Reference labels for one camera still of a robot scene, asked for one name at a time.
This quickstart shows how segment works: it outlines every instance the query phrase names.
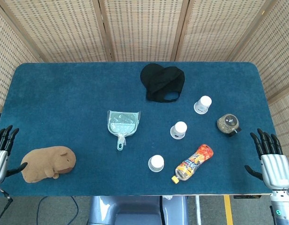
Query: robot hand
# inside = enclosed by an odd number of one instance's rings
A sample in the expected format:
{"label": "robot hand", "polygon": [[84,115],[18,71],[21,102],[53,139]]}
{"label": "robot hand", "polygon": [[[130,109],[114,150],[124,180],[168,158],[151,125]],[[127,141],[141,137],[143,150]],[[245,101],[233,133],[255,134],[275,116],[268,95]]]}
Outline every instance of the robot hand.
{"label": "robot hand", "polygon": [[12,125],[7,127],[6,129],[0,130],[0,183],[4,181],[5,177],[11,176],[13,174],[22,171],[28,164],[23,163],[16,169],[7,170],[8,158],[11,153],[13,141],[15,139],[16,134],[19,131],[19,129],[17,128],[10,133],[11,129]]}
{"label": "robot hand", "polygon": [[263,180],[265,185],[271,190],[287,190],[289,188],[289,163],[287,157],[283,155],[279,139],[275,135],[263,133],[258,129],[259,138],[251,133],[257,153],[261,162],[262,173],[256,172],[250,166],[245,165],[247,172]]}

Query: dustpan handle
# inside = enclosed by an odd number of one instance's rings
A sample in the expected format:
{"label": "dustpan handle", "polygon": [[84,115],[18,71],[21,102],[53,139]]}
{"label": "dustpan handle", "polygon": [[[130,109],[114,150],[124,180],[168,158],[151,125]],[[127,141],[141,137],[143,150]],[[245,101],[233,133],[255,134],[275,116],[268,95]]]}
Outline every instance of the dustpan handle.
{"label": "dustpan handle", "polygon": [[117,140],[117,150],[121,151],[124,148],[125,137],[119,136]]}

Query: brown plush toy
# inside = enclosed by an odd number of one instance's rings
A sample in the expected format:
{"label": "brown plush toy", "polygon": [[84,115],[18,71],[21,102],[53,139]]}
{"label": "brown plush toy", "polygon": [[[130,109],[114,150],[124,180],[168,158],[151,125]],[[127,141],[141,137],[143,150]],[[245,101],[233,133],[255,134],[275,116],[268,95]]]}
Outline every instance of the brown plush toy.
{"label": "brown plush toy", "polygon": [[36,183],[44,178],[57,179],[60,173],[70,172],[75,165],[75,154],[64,146],[54,146],[30,151],[22,159],[27,166],[22,176],[27,183]]}

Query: black hat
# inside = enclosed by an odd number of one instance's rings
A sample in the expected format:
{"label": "black hat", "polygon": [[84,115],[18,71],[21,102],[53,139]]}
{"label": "black hat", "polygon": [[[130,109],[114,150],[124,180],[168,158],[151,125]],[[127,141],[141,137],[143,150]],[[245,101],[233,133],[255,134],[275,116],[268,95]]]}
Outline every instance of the black hat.
{"label": "black hat", "polygon": [[[183,89],[185,75],[177,67],[162,67],[151,63],[146,65],[140,74],[140,79],[146,87],[146,98],[155,102],[177,101]],[[171,100],[164,99],[166,94],[177,92],[178,97]]]}

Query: plush toy ear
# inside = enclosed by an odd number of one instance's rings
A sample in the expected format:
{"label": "plush toy ear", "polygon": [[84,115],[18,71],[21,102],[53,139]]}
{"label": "plush toy ear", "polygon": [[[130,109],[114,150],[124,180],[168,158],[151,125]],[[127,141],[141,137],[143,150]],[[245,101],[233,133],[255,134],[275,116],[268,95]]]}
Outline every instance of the plush toy ear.
{"label": "plush toy ear", "polygon": [[68,153],[68,152],[63,152],[63,153],[61,153],[60,155],[61,155],[61,156],[66,156],[67,153]]}

